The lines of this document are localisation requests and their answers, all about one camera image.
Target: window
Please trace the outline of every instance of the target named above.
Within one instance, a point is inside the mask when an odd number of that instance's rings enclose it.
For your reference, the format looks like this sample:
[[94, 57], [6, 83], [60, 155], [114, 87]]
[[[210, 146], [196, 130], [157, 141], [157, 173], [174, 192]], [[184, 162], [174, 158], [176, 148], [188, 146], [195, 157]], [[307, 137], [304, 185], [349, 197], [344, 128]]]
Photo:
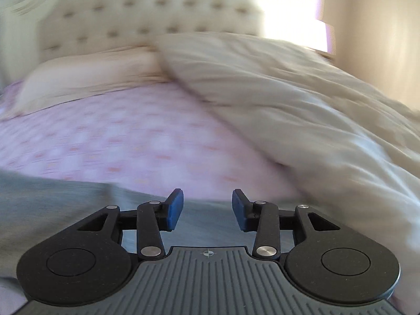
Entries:
[[264, 36], [328, 52], [327, 25], [317, 19], [322, 0], [266, 0]]

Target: bed sheet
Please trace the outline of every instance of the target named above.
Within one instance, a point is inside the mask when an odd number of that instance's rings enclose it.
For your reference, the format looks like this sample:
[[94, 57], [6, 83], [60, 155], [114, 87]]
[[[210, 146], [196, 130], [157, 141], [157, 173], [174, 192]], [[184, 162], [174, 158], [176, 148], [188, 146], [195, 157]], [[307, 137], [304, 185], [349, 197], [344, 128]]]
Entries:
[[[9, 87], [7, 108], [20, 83]], [[0, 123], [0, 167], [152, 195], [229, 200], [299, 195], [271, 163], [177, 83], [84, 98]]]

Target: comforter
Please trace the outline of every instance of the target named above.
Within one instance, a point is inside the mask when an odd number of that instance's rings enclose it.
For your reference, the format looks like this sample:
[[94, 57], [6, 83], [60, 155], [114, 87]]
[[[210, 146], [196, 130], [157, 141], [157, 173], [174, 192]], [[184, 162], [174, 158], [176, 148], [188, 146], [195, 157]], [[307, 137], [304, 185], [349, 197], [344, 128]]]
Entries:
[[184, 33], [158, 48], [215, 114], [293, 169], [309, 203], [392, 250], [398, 307], [418, 314], [419, 114], [291, 43]]

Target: white pillow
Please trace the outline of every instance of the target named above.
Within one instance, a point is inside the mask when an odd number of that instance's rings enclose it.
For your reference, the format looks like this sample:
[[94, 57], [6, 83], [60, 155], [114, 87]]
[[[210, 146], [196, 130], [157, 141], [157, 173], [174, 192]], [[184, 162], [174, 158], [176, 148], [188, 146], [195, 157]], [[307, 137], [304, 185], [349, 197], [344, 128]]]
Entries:
[[150, 46], [65, 56], [38, 66], [26, 78], [15, 104], [0, 119], [109, 91], [167, 81], [157, 53]]

